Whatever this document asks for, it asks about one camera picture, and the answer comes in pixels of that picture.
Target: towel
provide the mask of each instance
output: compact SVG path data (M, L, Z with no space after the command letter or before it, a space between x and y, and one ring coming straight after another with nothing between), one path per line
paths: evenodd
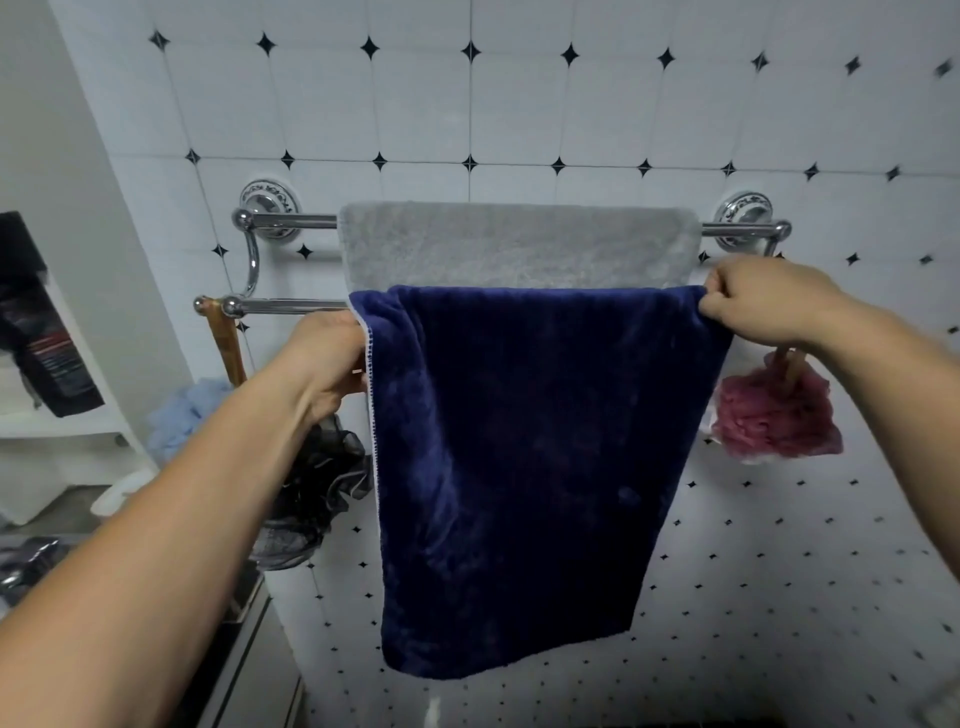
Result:
M337 223L348 290L392 285L683 285L701 227L687 209L357 203Z
M699 286L358 291L384 659L460 678L630 628L730 343Z

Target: white shelf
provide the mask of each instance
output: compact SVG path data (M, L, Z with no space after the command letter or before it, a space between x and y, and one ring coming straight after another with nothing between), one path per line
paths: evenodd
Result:
M98 435L120 430L119 422L105 404L70 417L57 417L46 407L0 415L0 440Z

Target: hand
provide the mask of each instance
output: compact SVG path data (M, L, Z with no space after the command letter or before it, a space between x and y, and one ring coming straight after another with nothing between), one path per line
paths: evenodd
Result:
M826 274L781 258L731 255L706 286L704 316L771 347L816 346L833 314L858 305Z
M366 391L365 338L350 311L307 314L267 371L297 387L307 397L312 422L318 422L336 412L346 395Z

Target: forearm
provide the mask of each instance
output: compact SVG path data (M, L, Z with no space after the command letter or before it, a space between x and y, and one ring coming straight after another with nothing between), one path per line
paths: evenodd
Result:
M11 725L163 719L224 612L309 406L281 369L255 376L0 623Z
M927 534L960 577L960 362L882 309L855 303L814 351L844 385Z

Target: chrome towel rack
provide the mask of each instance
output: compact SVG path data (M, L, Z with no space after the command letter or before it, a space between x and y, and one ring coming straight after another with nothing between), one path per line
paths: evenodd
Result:
M346 301L252 297L260 277L258 236L283 242L296 237L301 230L336 230L336 215L300 212L296 199L283 184L256 180L244 187L240 207L233 211L232 221L247 240L247 285L243 293L219 299L226 316L242 319L252 313L303 314L347 307ZM788 221L773 219L773 204L766 195L739 192L717 209L713 222L703 223L702 235L716 238L717 244L729 252L755 252L757 245L762 244L762 254L773 255L777 245L792 231ZM194 299L193 307L203 315L204 297Z

